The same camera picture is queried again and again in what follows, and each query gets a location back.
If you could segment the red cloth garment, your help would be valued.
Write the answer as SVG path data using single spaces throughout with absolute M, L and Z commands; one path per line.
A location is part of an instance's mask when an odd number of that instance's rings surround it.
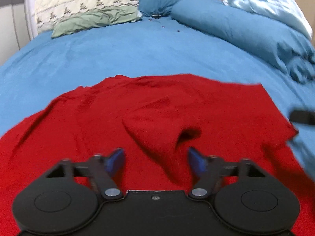
M 314 235 L 314 182 L 286 144 L 297 133 L 262 85 L 175 75 L 78 87 L 1 137 L 1 235 L 18 233 L 13 199 L 46 170 L 119 147 L 125 165 L 115 180 L 124 191 L 189 190 L 196 181 L 189 147 L 228 161 L 249 158 L 298 197 L 294 233 Z

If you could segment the blue rolled duvet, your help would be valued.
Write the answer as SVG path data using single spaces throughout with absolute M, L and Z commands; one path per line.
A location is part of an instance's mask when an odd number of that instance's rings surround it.
M 298 83 L 314 80 L 314 47 L 282 22 L 219 0 L 182 0 L 172 7 L 171 17 L 264 60 Z

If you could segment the blue bed sheet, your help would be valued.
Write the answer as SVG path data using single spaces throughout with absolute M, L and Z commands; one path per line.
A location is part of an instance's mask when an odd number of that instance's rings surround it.
M 56 39 L 44 32 L 14 54 L 1 66 L 1 133 L 80 86 L 116 75 L 177 74 L 260 83 L 285 116 L 314 109 L 314 83 L 297 83 L 258 56 L 172 18 L 145 18 Z

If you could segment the light blue blanket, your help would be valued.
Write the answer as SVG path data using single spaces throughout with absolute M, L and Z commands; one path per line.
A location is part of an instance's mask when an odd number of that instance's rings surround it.
M 223 3 L 282 22 L 312 39 L 312 27 L 295 0 L 223 0 Z

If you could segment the green pillow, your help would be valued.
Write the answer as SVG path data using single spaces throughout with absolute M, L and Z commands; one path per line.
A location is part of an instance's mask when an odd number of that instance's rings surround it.
M 143 17 L 142 12 L 134 6 L 111 6 L 78 13 L 58 22 L 51 38 L 75 34 L 77 32 L 101 28 L 122 23 L 137 22 Z

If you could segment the white grey wardrobe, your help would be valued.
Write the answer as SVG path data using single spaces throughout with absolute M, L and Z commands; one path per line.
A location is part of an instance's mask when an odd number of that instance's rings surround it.
M 1 65 L 31 41 L 25 0 L 1 0 Z

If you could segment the dark blue pillow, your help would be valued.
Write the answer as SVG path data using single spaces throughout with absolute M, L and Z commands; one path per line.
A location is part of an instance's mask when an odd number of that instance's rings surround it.
M 172 7 L 182 0 L 138 0 L 138 10 L 146 17 L 167 17 Z

